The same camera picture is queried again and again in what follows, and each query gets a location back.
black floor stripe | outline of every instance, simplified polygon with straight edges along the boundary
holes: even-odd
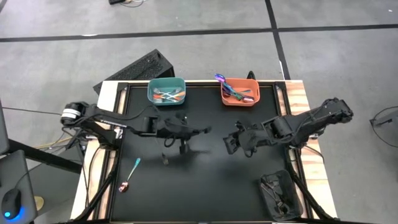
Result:
[[[209,29],[209,30],[184,30],[164,32],[140,32],[128,34],[98,34],[98,35],[65,35],[53,37],[10,37],[0,38],[0,42],[32,42],[55,40],[96,40],[96,39],[120,39],[133,37],[175,37],[182,35],[211,35],[211,34],[257,34],[272,32],[271,28],[247,28],[247,29]]]
[[[278,28],[278,32],[308,32],[308,31],[336,31],[336,30],[369,30],[396,29],[398,24],[359,25],[359,26],[318,26],[318,27],[286,27]]]
[[[0,2],[0,13],[1,13],[2,9],[4,8],[4,6],[6,5],[6,3],[7,3],[7,0],[2,0]]]
[[[266,5],[267,5],[267,10],[268,10],[269,21],[271,23],[272,34],[274,35],[276,51],[278,53],[278,58],[279,58],[280,66],[282,69],[282,74],[283,74],[285,80],[290,80],[290,73],[289,73],[289,69],[287,68],[287,62],[286,62],[286,58],[285,58],[284,48],[282,46],[282,42],[280,41],[280,36],[278,33],[278,28],[276,25],[276,20],[275,20],[275,15],[274,15],[274,10],[272,10],[271,0],[266,0]]]
[[[363,25],[363,26],[326,26],[326,27],[285,27],[285,28],[247,28],[247,29],[210,29],[210,30],[184,30],[164,32],[139,32],[125,34],[98,34],[94,36],[64,35],[48,37],[5,37],[1,42],[34,42],[34,41],[59,41],[59,40],[96,40],[120,39],[135,37],[176,37],[184,35],[213,35],[213,34],[259,34],[267,32],[313,32],[337,30],[371,30],[371,29],[398,29],[398,24]]]

black cable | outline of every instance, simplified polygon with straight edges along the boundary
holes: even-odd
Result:
[[[289,150],[285,150],[286,158],[289,158]],[[300,179],[299,175],[294,171],[293,164],[291,162],[287,163],[287,172],[289,172],[292,180],[297,184],[300,191],[303,193],[304,198],[311,205],[315,213],[318,215],[320,219],[333,219],[329,214],[327,214],[322,207],[318,204],[318,202],[314,199],[312,194],[308,191],[307,186]]]
[[[85,165],[85,162],[83,160],[83,161],[81,161],[81,168],[83,170],[83,176],[85,178],[86,195],[88,195],[88,184],[87,184],[86,170],[85,170],[84,165]],[[87,206],[88,206],[88,197],[86,196],[86,205],[85,205],[85,207],[87,207]]]
[[[46,112],[46,111],[36,111],[36,110],[26,110],[26,109],[19,109],[19,108],[9,108],[9,107],[2,107],[3,109],[7,110],[17,110],[17,111],[25,111],[25,112],[33,112],[33,113],[43,113],[43,114],[53,114],[53,115],[62,115],[60,113],[53,113],[53,112]]]
[[[159,109],[157,109],[155,105],[149,105],[149,106],[146,106],[144,109],[142,109],[140,112],[138,112],[138,114],[136,114],[136,115],[134,115],[134,116],[132,116],[132,117],[130,117],[130,118],[116,118],[116,117],[114,117],[114,116],[110,116],[110,115],[106,115],[106,114],[102,114],[102,116],[109,117],[109,118],[113,118],[113,119],[119,119],[119,120],[121,120],[121,121],[129,121],[129,120],[138,118],[146,109],[148,109],[148,108],[150,108],[150,107],[153,108],[153,109],[155,109],[156,112],[160,113]]]
[[[108,177],[105,179],[103,184],[100,187],[98,187],[98,191],[97,193],[95,193],[93,199],[89,202],[88,207],[85,208],[84,211],[73,220],[73,222],[79,223],[81,220],[87,220],[88,217],[91,215],[92,211],[95,209],[97,203],[101,200],[102,195],[105,193],[106,189],[108,188],[108,185],[113,181],[113,179],[116,176],[116,168],[117,164],[119,164],[119,155],[117,152],[114,159],[115,161],[113,162],[112,169],[109,172]]]
[[[197,131],[197,132],[205,132],[206,130],[211,129],[211,127],[200,129],[200,128],[194,128],[192,126],[188,126],[187,124],[176,124],[176,123],[173,123],[173,122],[171,122],[171,121],[169,121],[167,119],[164,120],[164,123],[172,124],[172,125],[176,125],[176,126],[180,126],[180,127],[184,127],[184,128],[189,128],[189,129],[192,129],[193,131]]]
[[[139,4],[139,5],[137,5],[137,6],[127,6],[128,4],[130,4],[130,3],[132,3],[133,1],[130,1],[129,3],[120,3],[120,5],[122,5],[122,6],[124,6],[124,7],[140,7],[143,3],[144,3],[144,0],[142,0],[141,1],[141,3]]]
[[[306,147],[307,149],[311,150],[312,152],[314,152],[318,156],[322,157],[322,161],[323,161],[323,163],[325,163],[325,158],[323,157],[322,153],[318,152],[316,149],[314,149],[314,148],[312,148],[312,147],[310,147],[308,145],[305,145],[304,147]]]
[[[388,108],[384,108],[383,110],[381,110],[380,112],[378,112],[376,115],[374,115],[374,117],[373,117],[373,119],[372,119],[371,121],[376,120],[376,118],[377,118],[377,116],[379,116],[379,114],[385,112],[386,110],[393,109],[393,108],[398,108],[398,106],[390,106],[390,107],[388,107]],[[391,144],[391,143],[388,143],[386,140],[384,140],[382,137],[380,137],[380,135],[379,135],[379,134],[376,132],[376,130],[374,129],[373,124],[372,124],[372,130],[373,130],[373,132],[376,134],[376,136],[377,136],[380,140],[382,140],[384,143],[386,143],[387,145],[389,145],[389,146],[391,146],[391,147],[398,147],[398,146],[396,146],[396,145],[393,145],[393,144]]]
[[[20,179],[19,179],[19,180],[17,181],[17,183],[15,184],[14,189],[16,189],[16,188],[18,187],[19,182],[20,182],[26,175],[28,175],[29,172],[30,172],[31,170],[28,170],[24,175],[22,175],[22,177],[20,177]]]
[[[170,142],[170,144],[167,144],[167,140],[169,140],[169,139],[173,139],[173,140],[172,140],[172,142]],[[172,147],[172,145],[174,145],[174,143],[175,143],[175,135],[164,139],[164,147]]]
[[[87,189],[88,189],[88,190],[90,189],[91,166],[93,165],[93,160],[94,160],[94,158],[95,158],[95,155],[96,155],[97,152],[99,151],[99,149],[100,149],[100,146],[98,146],[98,148],[95,150],[95,152],[94,152],[94,154],[93,154],[93,157],[91,158],[90,165],[88,166],[88,183],[87,183]],[[90,200],[90,199],[88,198],[88,190],[87,190],[87,194],[86,194],[86,200]]]

utensil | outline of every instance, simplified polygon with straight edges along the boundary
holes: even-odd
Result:
[[[223,86],[223,90],[226,92],[229,92],[229,90],[227,88],[225,88],[224,86]],[[251,90],[235,91],[235,93],[250,93],[250,92],[251,92]]]
[[[174,95],[170,95],[168,98],[176,98],[176,97],[180,97],[180,96],[185,96],[185,91],[182,91],[182,92],[174,94]]]
[[[173,96],[164,97],[163,95],[154,95],[154,100],[155,100],[155,99],[165,99],[165,100],[174,100],[174,99],[176,99],[176,100],[180,101],[180,100],[181,100],[181,97],[179,97],[179,96],[175,96],[175,97],[173,97]]]
[[[240,94],[240,92],[232,92],[231,93],[231,92],[228,92],[228,91],[223,89],[223,96],[224,97],[229,97],[231,95],[235,96],[236,99],[238,99],[238,100],[243,100],[245,103],[253,103],[254,102],[254,97],[252,97],[252,96],[246,96],[246,95]]]
[[[132,168],[129,177],[127,178],[127,180],[125,182],[123,182],[120,187],[119,187],[119,191],[121,193],[126,192],[127,189],[129,188],[129,180],[131,178],[132,173],[135,171],[135,169],[137,168],[138,164],[140,163],[141,159],[137,158],[136,160],[136,164],[134,165],[134,167]]]
[[[164,92],[160,91],[158,88],[154,88],[154,89],[153,89],[154,93],[156,93],[156,94],[168,95],[168,96],[172,96],[172,94],[176,94],[176,93],[180,92],[181,90],[182,90],[182,88],[181,88],[181,87],[178,87],[178,88],[174,89],[174,90],[171,91],[171,92],[164,93]]]
[[[228,91],[234,91],[234,89],[227,84],[225,77],[222,74],[218,74],[216,73],[214,75],[214,77],[216,78],[217,81],[219,81],[220,83],[223,84],[223,87],[225,87]]]
[[[166,101],[171,101],[173,103],[177,103],[179,102],[179,100],[175,100],[175,99],[167,99],[167,98],[154,98],[153,102],[154,103],[164,103]]]

blue light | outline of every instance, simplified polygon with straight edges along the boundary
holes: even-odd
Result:
[[[23,218],[25,218],[24,215],[25,215],[25,209],[24,209],[24,207],[22,207],[19,210],[18,215],[15,218],[13,218],[12,220],[7,220],[7,222],[9,222],[9,223],[18,223],[18,222],[22,221]]]

plastic bowl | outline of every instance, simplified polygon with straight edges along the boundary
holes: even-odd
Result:
[[[243,100],[238,100],[234,96],[225,97],[223,95],[223,84],[221,84],[221,98],[223,103],[227,106],[253,106],[260,100],[260,86],[256,80],[245,79],[245,78],[227,78],[227,84],[229,84],[235,91],[250,90],[248,93],[242,93],[246,96],[254,98],[254,102],[246,103]]]
[[[151,101],[156,106],[170,106],[170,105],[180,105],[185,101],[185,92],[184,96],[181,96],[181,100],[178,102],[165,101],[161,103],[154,102],[154,88],[157,88],[161,92],[169,93],[176,88],[181,88],[181,91],[185,91],[185,81],[182,78],[154,78],[148,83],[148,100]]]

